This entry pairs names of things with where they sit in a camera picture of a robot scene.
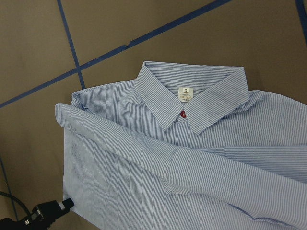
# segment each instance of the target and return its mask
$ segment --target blue tape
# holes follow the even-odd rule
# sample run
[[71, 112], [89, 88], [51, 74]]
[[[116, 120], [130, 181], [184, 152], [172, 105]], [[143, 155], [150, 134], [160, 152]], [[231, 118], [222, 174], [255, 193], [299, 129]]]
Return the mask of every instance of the blue tape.
[[86, 68], [88, 68], [88, 67], [90, 67], [90, 66], [92, 66], [94, 64], [97, 64], [98, 62], [101, 62], [103, 60], [106, 60], [107, 58], [110, 58], [110, 57], [112, 57], [112, 56], [114, 56], [114, 55], [116, 55], [116, 54], [118, 54], [118, 53], [120, 53], [120, 52], [122, 52], [122, 51], [124, 51], [126, 49], [127, 49], [127, 46], [126, 45], [122, 45], [120, 47], [117, 47], [116, 49], [113, 49], [113, 50], [111, 50], [111, 51], [109, 51], [109, 52], [99, 56], [98, 58], [95, 58], [95, 59], [93, 59], [93, 60], [91, 60], [89, 62], [86, 62], [85, 64], [81, 65], [80, 67], [81, 67], [82, 70], [86, 69]]
[[139, 38], [132, 40], [131, 42], [129, 42], [129, 44], [127, 46], [122, 45], [122, 46], [120, 46], [120, 47], [118, 47], [114, 50], [111, 50], [110, 52], [108, 52], [106, 54], [99, 56], [98, 58], [95, 58], [95, 59], [93, 59], [93, 60], [91, 60], [87, 63], [84, 63], [83, 65], [81, 65], [81, 69], [86, 69], [86, 68], [88, 68], [88, 67], [90, 67], [94, 64], [97, 64], [98, 62], [101, 62], [101, 61], [103, 61], [103, 60], [105, 60], [105, 59], [107, 59], [111, 56], [114, 56], [115, 54], [118, 54], [118, 53], [120, 53], [120, 52], [122, 52], [126, 49], [129, 49], [129, 48], [131, 48], [131, 47], [133, 47], [133, 46], [135, 46], [139, 43], [142, 43], [142, 42], [144, 42], [144, 41], [146, 41], [146, 40], [148, 40], [152, 37], [155, 37], [155, 36], [165, 32], [167, 30], [170, 30], [170, 29], [172, 29], [172, 28], [174, 28], [174, 27], [176, 27], [176, 26], [178, 26], [182, 23], [185, 23], [185, 22], [187, 22], [187, 21], [189, 21], [193, 18], [196, 18], [197, 16], [200, 16], [200, 15], [202, 15], [202, 14], [208, 12], [208, 11], [211, 11], [211, 10], [213, 10], [213, 9], [219, 7], [219, 6], [222, 6], [222, 5], [224, 5], [224, 4], [226, 4], [230, 1], [231, 0], [216, 0], [212, 3], [209, 3], [208, 5], [205, 5], [201, 8], [199, 8], [199, 9], [192, 11], [191, 13], [188, 13], [188, 14], [186, 14], [186, 15], [184, 15], [184, 16], [182, 16], [182, 17], [180, 17], [180, 18], [178, 18], [178, 19], [176, 19], [176, 20], [174, 20], [174, 21], [172, 21], [168, 24], [165, 24], [165, 25], [163, 25], [163, 26], [161, 26], [161, 27], [159, 27], [159, 28], [139, 37]]
[[62, 21], [63, 21], [64, 27], [65, 27], [66, 35], [67, 35], [67, 38], [68, 38], [68, 42], [69, 42], [69, 45], [71, 47], [71, 53], [72, 53], [72, 56], [73, 56], [73, 60], [75, 62], [75, 66], [76, 66], [77, 73], [78, 73], [78, 76], [79, 76], [80, 84], [81, 84], [82, 89], [85, 89], [85, 84], [84, 84], [82, 72], [81, 72], [81, 69], [80, 69], [79, 61], [78, 61], [78, 58], [77, 58], [77, 53], [76, 53], [75, 47], [74, 47], [73, 42], [72, 42], [71, 34], [69, 32], [69, 29], [68, 29], [68, 24], [67, 24], [67, 21], [66, 21], [63, 6], [62, 6], [62, 3], [61, 3], [61, 0], [57, 0], [57, 1], [58, 1], [58, 6], [59, 6], [59, 11], [61, 13]]
[[13, 97], [12, 99], [9, 99], [6, 102], [3, 102], [2, 104], [0, 104], [0, 108], [6, 106], [8, 104], [11, 104], [13, 102], [16, 102], [19, 99], [22, 99], [22, 98], [24, 98], [24, 97], [26, 97], [26, 96], [28, 96], [30, 94], [33, 94], [34, 92], [39, 91], [39, 90], [41, 90], [41, 89], [43, 89], [43, 88], [45, 88], [45, 87], [47, 87], [49, 85], [52, 85], [53, 83], [56, 83], [56, 82], [58, 82], [58, 81], [60, 81], [60, 80], [62, 80], [64, 78], [67, 78], [67, 77], [69, 77], [70, 75], [72, 75], [72, 74], [74, 74], [76, 72], [77, 72], [76, 69], [72, 69], [72, 70], [70, 70], [70, 71], [68, 71], [66, 73], [63, 73], [60, 76], [58, 76], [58, 77], [56, 77], [56, 78], [54, 78], [54, 79], [52, 79], [50, 81], [47, 81], [47, 82], [45, 82], [45, 83], [43, 83], [43, 84], [41, 84], [39, 86], [36, 86], [36, 87], [34, 87], [34, 88], [32, 88], [32, 89], [30, 89], [30, 90], [28, 90], [28, 91], [26, 91], [26, 92], [24, 92], [22, 94], [19, 94], [16, 97]]
[[170, 30], [170, 29], [172, 29], [172, 28], [174, 28], [178, 25], [181, 25], [182, 23], [185, 23], [185, 22], [187, 22], [187, 21], [189, 21], [193, 18], [196, 18], [196, 17], [198, 17], [198, 16], [200, 16], [200, 15], [202, 15], [202, 14], [208, 12], [208, 11], [211, 11], [211, 10], [213, 10], [213, 9], [219, 7], [219, 6], [222, 6], [222, 5], [224, 5], [224, 4], [226, 4], [230, 1], [231, 0], [216, 0], [212, 3], [209, 3], [208, 5], [205, 5], [201, 8], [199, 8], [199, 9], [191, 12], [191, 13], [188, 13], [188, 14], [186, 14], [186, 15], [184, 15], [184, 16], [182, 16], [182, 17], [180, 17], [180, 18], [178, 18], [178, 19], [176, 19], [176, 20], [174, 20], [174, 21], [172, 21], [168, 24], [165, 24], [165, 25], [159, 27], [158, 29], [155, 29], [155, 30], [153, 30], [153, 31], [151, 31], [151, 32], [149, 32], [149, 33], [147, 33], [147, 34], [145, 34], [145, 35], [143, 35], [143, 36], [141, 36], [137, 39], [134, 39], [133, 41], [131, 41], [128, 44], [128, 47], [129, 48], [133, 47], [133, 46], [135, 46], [135, 45], [137, 45], [141, 42], [144, 42], [144, 41], [146, 41], [146, 40], [148, 40], [148, 39], [150, 39], [154, 36], [157, 36], [157, 35], [165, 32], [167, 30]]
[[304, 0], [295, 0], [296, 7], [303, 28], [303, 33], [305, 36], [305, 43], [307, 45], [307, 14], [304, 7]]
[[66, 22], [66, 18], [65, 18], [65, 14], [64, 14], [64, 11], [63, 11], [61, 1], [60, 0], [57, 0], [57, 1], [58, 1], [58, 6], [59, 6], [59, 9], [60, 9], [61, 17], [62, 17], [62, 20], [63, 20], [63, 23], [64, 23], [66, 35], [68, 37], [69, 44], [71, 46], [71, 52], [72, 52], [72, 55], [73, 55], [73, 59], [75, 61], [76, 68], [72, 69], [72, 70], [70, 70], [70, 71], [68, 71], [68, 72], [48, 81], [48, 82], [45, 82], [45, 83], [43, 83], [43, 84], [41, 84], [41, 85], [31, 89], [31, 90], [28, 90], [27, 92], [24, 92], [24, 93], [22, 93], [22, 94], [20, 94], [16, 97], [6, 101], [6, 102], [3, 102], [2, 104], [0, 104], [0, 108], [6, 106], [8, 104], [11, 104], [11, 103], [13, 103], [13, 102], [15, 102], [19, 99], [22, 99], [22, 98], [40, 90], [40, 89], [43, 89], [43, 88], [45, 88], [45, 87], [47, 87], [47, 86], [49, 86], [49, 85], [51, 85], [51, 84], [53, 84], [57, 81], [60, 81], [60, 80], [66, 78], [66, 77], [68, 77], [68, 76], [70, 76], [74, 73], [78, 73], [81, 86], [82, 86], [82, 88], [85, 88], [83, 77], [82, 77], [82, 70], [84, 70], [84, 69], [86, 69], [86, 68], [88, 68], [88, 67], [90, 67], [94, 64], [97, 64], [97, 63], [99, 63], [99, 62], [101, 62], [101, 61], [103, 61], [107, 58], [110, 58], [110, 57], [112, 57], [112, 56], [114, 56], [114, 55], [116, 55], [116, 54], [118, 54], [118, 53], [120, 53], [120, 52], [122, 52], [126, 49], [129, 49], [129, 48], [131, 48], [131, 47], [133, 47], [133, 46], [135, 46], [135, 45], [137, 45], [141, 42], [144, 42], [144, 41], [146, 41], [146, 40], [148, 40], [148, 39], [150, 39], [154, 36], [157, 36], [157, 35], [165, 32], [167, 30], [170, 30], [170, 29], [174, 28], [175, 26], [178, 26], [178, 25], [185, 23], [185, 22], [187, 22], [187, 21], [189, 21], [189, 20], [191, 20], [191, 19], [193, 19], [197, 16], [200, 16], [200, 15], [202, 15], [202, 14], [204, 14], [204, 13], [210, 11], [210, 10], [213, 10], [213, 9], [219, 7], [219, 6], [222, 6], [222, 5], [230, 2], [231, 0], [216, 0], [212, 3], [209, 3], [208, 5], [205, 5], [201, 8], [199, 8], [199, 9], [197, 9], [197, 10], [191, 12], [191, 13], [188, 13], [188, 14], [186, 14], [186, 15], [184, 15], [184, 16], [182, 16], [182, 17], [180, 17], [180, 18], [178, 18], [178, 19], [176, 19], [176, 20], [174, 20], [174, 21], [172, 21], [168, 24], [165, 24], [165, 25], [163, 25], [163, 26], [161, 26], [161, 27], [159, 27], [159, 28], [139, 37], [139, 38], [132, 40], [131, 42], [129, 42], [128, 45], [119, 46], [119, 47], [117, 47], [117, 48], [115, 48], [115, 49], [113, 49], [113, 50], [111, 50], [111, 51], [109, 51], [109, 52], [89, 61], [89, 62], [84, 63], [81, 66], [79, 66], [79, 62], [78, 62], [77, 55], [76, 55], [76, 52], [75, 52], [75, 49], [74, 49], [74, 46], [73, 46], [73, 43], [72, 43], [71, 34], [70, 34], [68, 26], [67, 26], [67, 22]]

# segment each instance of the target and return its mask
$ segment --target black device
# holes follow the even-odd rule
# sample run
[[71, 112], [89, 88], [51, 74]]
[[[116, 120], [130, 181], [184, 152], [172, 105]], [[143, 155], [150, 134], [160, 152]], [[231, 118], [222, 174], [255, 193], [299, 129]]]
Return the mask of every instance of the black device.
[[27, 216], [20, 221], [13, 221], [10, 218], [0, 220], [0, 230], [46, 230], [56, 219], [68, 213], [74, 206], [70, 198], [59, 203], [53, 200], [36, 205], [30, 213], [20, 200], [12, 195], [9, 197], [22, 206]]

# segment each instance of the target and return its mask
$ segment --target white sticker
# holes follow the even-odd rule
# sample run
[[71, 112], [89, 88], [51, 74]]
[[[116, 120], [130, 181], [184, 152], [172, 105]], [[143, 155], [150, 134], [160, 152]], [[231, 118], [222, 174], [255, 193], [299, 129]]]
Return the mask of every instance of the white sticker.
[[178, 99], [181, 102], [188, 102], [193, 98], [193, 88], [191, 87], [179, 87]]

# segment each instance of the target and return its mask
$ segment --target size label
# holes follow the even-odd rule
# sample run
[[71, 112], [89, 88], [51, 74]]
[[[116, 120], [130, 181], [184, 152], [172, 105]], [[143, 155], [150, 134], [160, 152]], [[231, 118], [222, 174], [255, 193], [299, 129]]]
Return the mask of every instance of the size label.
[[193, 88], [191, 87], [179, 87], [178, 99], [181, 102], [188, 102], [193, 98]]

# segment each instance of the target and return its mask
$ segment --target shirt collar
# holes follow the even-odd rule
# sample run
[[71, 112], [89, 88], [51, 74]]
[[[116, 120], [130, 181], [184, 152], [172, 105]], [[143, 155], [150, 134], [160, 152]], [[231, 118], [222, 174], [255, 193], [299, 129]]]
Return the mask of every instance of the shirt collar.
[[[183, 105], [167, 84], [206, 89]], [[243, 67], [144, 61], [135, 89], [164, 131], [184, 110], [196, 135], [249, 100]]]

